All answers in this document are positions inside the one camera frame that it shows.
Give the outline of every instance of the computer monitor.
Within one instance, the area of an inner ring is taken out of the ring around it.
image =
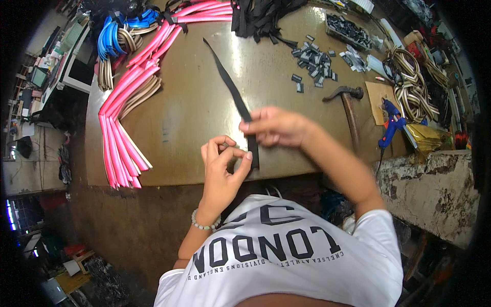
[[[46,73],[41,69],[35,67],[32,72],[31,82],[38,87],[43,87],[43,83],[45,79],[46,79]]]

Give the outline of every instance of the white t-shirt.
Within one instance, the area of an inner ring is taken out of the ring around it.
[[[365,213],[351,236],[293,201],[251,195],[185,269],[162,275],[154,306],[235,306],[268,293],[394,306],[402,280],[388,211]]]

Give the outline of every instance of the white plastic rod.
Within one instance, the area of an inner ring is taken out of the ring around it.
[[[399,48],[404,48],[404,45],[402,44],[401,39],[397,36],[397,34],[394,31],[394,29],[390,26],[390,24],[387,21],[387,19],[385,19],[385,18],[380,19],[380,24],[387,31],[387,33],[389,33],[390,38],[394,42],[394,45],[396,45]]]
[[[384,77],[386,80],[388,80],[388,81],[391,82],[391,79],[387,76],[387,74],[383,70],[382,62],[380,62],[379,59],[377,59],[373,55],[368,55],[367,56],[367,66],[370,67],[370,69],[375,70],[382,77]]]

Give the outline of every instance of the hammer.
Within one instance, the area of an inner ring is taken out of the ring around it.
[[[329,97],[324,97],[322,102],[329,102],[337,95],[341,94],[341,100],[343,100],[344,110],[346,111],[346,116],[348,117],[348,125],[351,132],[351,141],[353,142],[353,150],[355,154],[358,154],[360,149],[360,136],[358,134],[358,128],[356,125],[355,111],[353,110],[353,102],[351,97],[356,99],[363,98],[363,89],[361,87],[351,88],[348,86],[340,86],[335,90]]]

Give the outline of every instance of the metal hammer head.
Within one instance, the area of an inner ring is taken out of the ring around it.
[[[361,88],[360,86],[357,88],[352,88],[352,87],[348,87],[348,86],[340,86],[332,93],[332,95],[330,95],[329,97],[324,97],[322,99],[322,102],[329,102],[332,99],[334,99],[334,97],[336,97],[337,95],[339,95],[341,93],[348,93],[351,97],[354,97],[356,99],[363,98],[363,88]]]

